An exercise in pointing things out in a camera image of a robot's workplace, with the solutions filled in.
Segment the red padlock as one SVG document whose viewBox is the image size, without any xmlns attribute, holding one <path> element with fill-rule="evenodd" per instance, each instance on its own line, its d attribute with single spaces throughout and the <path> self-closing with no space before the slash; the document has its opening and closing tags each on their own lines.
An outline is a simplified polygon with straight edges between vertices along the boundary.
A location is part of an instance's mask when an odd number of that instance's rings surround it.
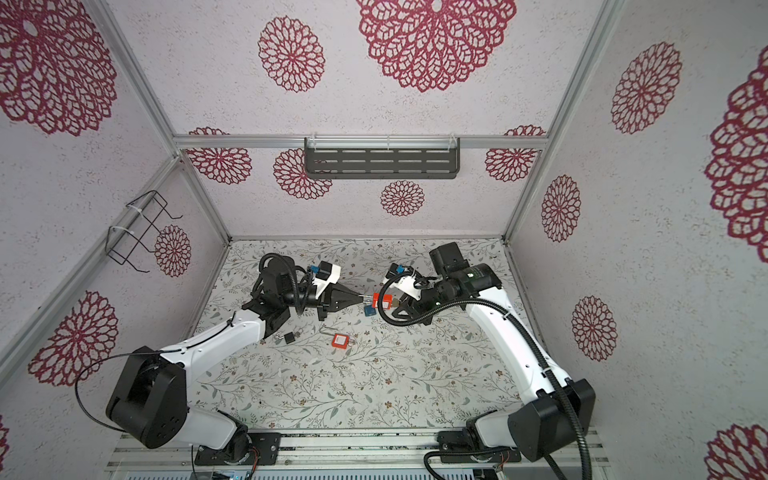
<svg viewBox="0 0 768 480">
<path fill-rule="evenodd" d="M 374 293 L 372 297 L 372 306 L 374 308 L 383 308 L 389 310 L 393 306 L 393 296 L 391 294 Z"/>
<path fill-rule="evenodd" d="M 319 333 L 331 338 L 330 345 L 333 348 L 346 350 L 349 347 L 350 337 L 347 334 L 339 333 L 336 331 L 330 331 L 325 329 L 324 327 L 321 327 L 319 329 Z"/>
</svg>

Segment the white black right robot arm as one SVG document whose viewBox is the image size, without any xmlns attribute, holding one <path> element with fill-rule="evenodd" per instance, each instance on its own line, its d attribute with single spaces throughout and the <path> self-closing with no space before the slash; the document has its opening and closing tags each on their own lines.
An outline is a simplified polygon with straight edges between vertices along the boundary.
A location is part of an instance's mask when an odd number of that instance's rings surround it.
<svg viewBox="0 0 768 480">
<path fill-rule="evenodd" d="M 486 264 L 470 264 L 454 242 L 433 249 L 435 276 L 412 266 L 390 265 L 382 288 L 401 291 L 393 314 L 379 312 L 398 327 L 427 325 L 446 310 L 459 308 L 480 327 L 518 389 L 519 408 L 496 410 L 470 420 L 465 428 L 471 454 L 511 449 L 529 461 L 549 459 L 575 444 L 582 474 L 591 474 L 586 441 L 596 392 L 585 379 L 573 379 L 544 350 L 515 311 L 502 281 Z"/>
</svg>

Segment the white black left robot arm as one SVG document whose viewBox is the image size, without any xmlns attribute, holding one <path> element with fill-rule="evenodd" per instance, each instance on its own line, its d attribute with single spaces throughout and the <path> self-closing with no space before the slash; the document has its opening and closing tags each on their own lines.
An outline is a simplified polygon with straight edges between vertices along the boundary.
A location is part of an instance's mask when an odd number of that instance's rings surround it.
<svg viewBox="0 0 768 480">
<path fill-rule="evenodd" d="M 275 334 L 292 314 L 314 309 L 325 320 L 362 303 L 363 295 L 340 284 L 340 276 L 340 266 L 326 261 L 301 268 L 289 256 L 265 254 L 249 301 L 226 320 L 175 345 L 128 354 L 107 418 L 149 449 L 181 442 L 244 456 L 251 444 L 247 426 L 192 406 L 189 388 L 226 358 Z"/>
</svg>

